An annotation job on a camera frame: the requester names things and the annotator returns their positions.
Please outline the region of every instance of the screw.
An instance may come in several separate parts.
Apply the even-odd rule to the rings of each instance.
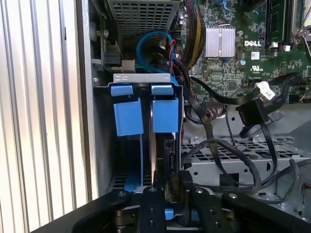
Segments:
[[[229,193],[229,197],[233,199],[238,198],[238,196],[234,193]]]
[[[126,196],[126,192],[120,191],[120,192],[118,193],[118,197],[124,197],[124,196]]]
[[[261,141],[261,140],[262,140],[261,136],[258,135],[258,134],[255,136],[255,139],[256,139],[257,141]]]
[[[151,188],[149,188],[149,191],[150,191],[150,192],[155,192],[155,191],[156,191],[156,188],[151,187]]]
[[[109,37],[109,31],[108,30],[104,30],[103,35],[104,35],[105,38],[108,38]]]
[[[196,191],[197,193],[203,193],[203,189],[201,189],[201,188],[197,188],[195,191]]]

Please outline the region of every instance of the sticker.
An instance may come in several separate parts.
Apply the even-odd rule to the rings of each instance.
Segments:
[[[276,94],[270,89],[269,84],[266,81],[255,84],[259,89],[260,93],[263,94],[268,100],[271,100]]]
[[[260,52],[251,53],[251,60],[259,60],[259,59],[260,59]]]

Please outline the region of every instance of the ridged metal panel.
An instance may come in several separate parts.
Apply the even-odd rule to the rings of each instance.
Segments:
[[[235,55],[235,28],[206,27],[205,57],[233,57]]]
[[[135,46],[139,39],[154,30],[168,31],[176,15],[177,0],[108,0],[126,47]],[[147,44],[159,44],[160,35],[153,36]]]
[[[205,57],[219,57],[219,27],[206,27]]]
[[[87,200],[74,0],[0,1],[0,232]]]

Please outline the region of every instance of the metal grille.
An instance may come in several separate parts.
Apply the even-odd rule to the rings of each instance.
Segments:
[[[278,151],[280,158],[301,158],[310,157],[311,153],[294,148],[290,144],[292,140],[282,139],[283,141],[276,141],[275,148]],[[269,159],[271,158],[269,149],[265,142],[239,142],[236,143],[238,148],[243,151],[252,160]],[[186,144],[182,147],[182,152],[190,151],[194,146],[193,144]],[[217,145],[219,156],[222,160],[234,160],[238,159],[235,155]],[[214,161],[208,146],[202,148],[192,156],[193,160],[199,161]]]
[[[112,189],[113,190],[123,190],[125,187],[125,181],[126,181],[126,173],[118,173],[116,174],[116,176],[114,177],[114,181],[113,181],[113,186]],[[146,174],[144,175],[144,181],[143,181],[143,185],[151,185],[151,176],[150,174]]]
[[[118,22],[125,47],[135,46],[142,36],[151,31],[168,31],[179,6],[178,1],[109,0],[108,2]],[[155,35],[146,43],[159,44],[161,38],[160,35]]]

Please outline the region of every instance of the yellow wire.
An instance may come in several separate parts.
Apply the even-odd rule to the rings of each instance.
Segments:
[[[191,58],[189,67],[192,67],[195,63],[195,57],[196,57],[197,53],[199,52],[199,45],[200,45],[200,40],[201,40],[201,19],[199,17],[200,12],[198,12],[198,10],[200,10],[200,9],[197,7],[195,10],[196,10],[196,14],[197,14],[196,38],[195,38],[194,49],[192,52],[192,58]]]

